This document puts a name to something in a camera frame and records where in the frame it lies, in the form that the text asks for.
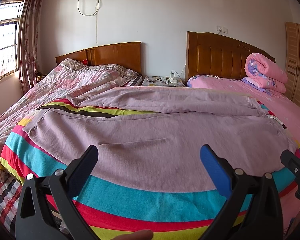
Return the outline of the person's left hand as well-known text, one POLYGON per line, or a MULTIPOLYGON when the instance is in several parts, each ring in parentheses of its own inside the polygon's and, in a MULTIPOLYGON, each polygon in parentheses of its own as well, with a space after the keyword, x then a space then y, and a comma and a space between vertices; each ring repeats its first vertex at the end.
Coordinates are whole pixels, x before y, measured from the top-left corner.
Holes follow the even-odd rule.
POLYGON ((140 230, 130 234, 119 235, 113 240, 152 240, 154 233, 152 230, 140 230))

